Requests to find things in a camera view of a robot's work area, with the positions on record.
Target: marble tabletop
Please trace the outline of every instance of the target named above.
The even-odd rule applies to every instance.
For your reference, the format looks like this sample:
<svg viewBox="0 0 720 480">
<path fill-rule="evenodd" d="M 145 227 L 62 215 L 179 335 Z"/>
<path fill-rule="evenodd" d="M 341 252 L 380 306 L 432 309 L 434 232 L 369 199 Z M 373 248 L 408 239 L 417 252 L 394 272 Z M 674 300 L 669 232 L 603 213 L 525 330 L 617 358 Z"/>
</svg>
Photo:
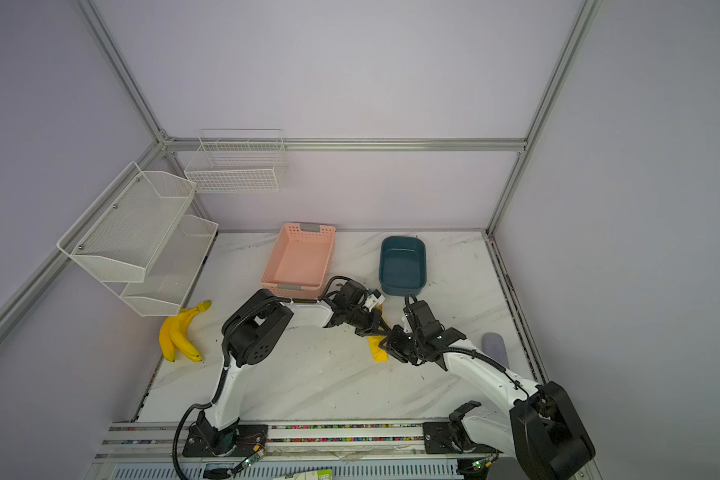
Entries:
<svg viewBox="0 0 720 480">
<path fill-rule="evenodd" d="M 379 288 L 378 258 L 390 235 L 416 236 L 427 248 L 426 300 L 445 328 L 475 345 L 486 332 L 502 335 L 509 368 L 531 378 L 528 361 L 504 301 L 483 237 L 461 232 L 339 232 L 331 275 Z M 219 378 L 221 325 L 259 288 L 277 234 L 220 234 L 189 305 L 212 300 L 187 336 L 203 355 L 191 362 L 177 353 L 162 362 L 139 422 L 176 422 L 189 405 L 207 402 Z M 384 302 L 387 322 L 400 323 L 403 298 Z M 368 341 L 347 326 L 288 328 L 270 356 L 256 367 L 242 400 L 244 420 L 443 418 L 480 392 L 434 363 L 419 367 L 390 358 L 375 362 Z"/>
</svg>

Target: pink basket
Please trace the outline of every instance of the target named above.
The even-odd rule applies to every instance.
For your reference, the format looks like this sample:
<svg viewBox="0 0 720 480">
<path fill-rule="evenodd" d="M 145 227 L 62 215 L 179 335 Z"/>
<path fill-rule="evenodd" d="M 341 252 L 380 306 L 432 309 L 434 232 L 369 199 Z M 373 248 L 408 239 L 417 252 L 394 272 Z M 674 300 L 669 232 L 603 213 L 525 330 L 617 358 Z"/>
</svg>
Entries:
<svg viewBox="0 0 720 480">
<path fill-rule="evenodd" d="M 326 288 L 336 227 L 285 224 L 280 230 L 262 286 L 278 296 L 317 298 Z"/>
</svg>

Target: yellow banana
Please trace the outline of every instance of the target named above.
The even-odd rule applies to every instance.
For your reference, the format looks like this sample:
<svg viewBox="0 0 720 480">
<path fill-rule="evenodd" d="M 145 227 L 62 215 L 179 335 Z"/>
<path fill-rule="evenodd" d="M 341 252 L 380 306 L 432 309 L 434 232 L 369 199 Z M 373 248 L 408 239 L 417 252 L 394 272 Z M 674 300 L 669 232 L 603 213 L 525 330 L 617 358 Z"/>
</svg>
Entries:
<svg viewBox="0 0 720 480">
<path fill-rule="evenodd" d="M 176 359 L 176 350 L 186 356 L 193 362 L 200 362 L 202 355 L 197 351 L 195 346 L 186 338 L 186 329 L 190 325 L 192 319 L 200 312 L 205 312 L 211 306 L 211 301 L 206 300 L 192 309 L 182 309 L 181 313 L 176 316 L 169 316 L 163 322 L 160 328 L 160 349 L 163 351 L 163 357 L 172 362 Z"/>
</svg>

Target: dark teal plastic container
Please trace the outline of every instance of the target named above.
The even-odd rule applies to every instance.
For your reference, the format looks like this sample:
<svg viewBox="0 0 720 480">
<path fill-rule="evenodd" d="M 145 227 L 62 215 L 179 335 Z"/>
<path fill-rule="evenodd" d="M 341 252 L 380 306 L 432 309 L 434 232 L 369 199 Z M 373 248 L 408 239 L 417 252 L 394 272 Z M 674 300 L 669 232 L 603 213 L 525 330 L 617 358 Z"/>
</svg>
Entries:
<svg viewBox="0 0 720 480">
<path fill-rule="evenodd" d="M 414 236 L 388 236 L 382 242 L 378 282 L 387 295 L 418 295 L 427 283 L 427 249 Z"/>
</svg>

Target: mesh shelf tier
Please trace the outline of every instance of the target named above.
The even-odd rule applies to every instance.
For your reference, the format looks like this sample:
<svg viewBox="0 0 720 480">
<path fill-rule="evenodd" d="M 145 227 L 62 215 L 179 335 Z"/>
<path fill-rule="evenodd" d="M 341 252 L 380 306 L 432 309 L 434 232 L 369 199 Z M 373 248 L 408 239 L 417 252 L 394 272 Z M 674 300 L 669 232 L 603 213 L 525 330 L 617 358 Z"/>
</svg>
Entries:
<svg viewBox="0 0 720 480">
<path fill-rule="evenodd" d="M 238 138 L 240 132 L 274 138 Z M 200 148 L 184 174 L 204 194 L 279 191 L 288 170 L 280 130 L 199 130 Z M 210 139 L 204 135 L 211 134 Z"/>
<path fill-rule="evenodd" d="M 190 180 L 139 170 L 68 255 L 99 282 L 143 282 L 194 193 Z"/>
<path fill-rule="evenodd" d="M 182 216 L 144 282 L 128 283 L 120 298 L 141 316 L 178 315 L 219 225 Z"/>
</svg>

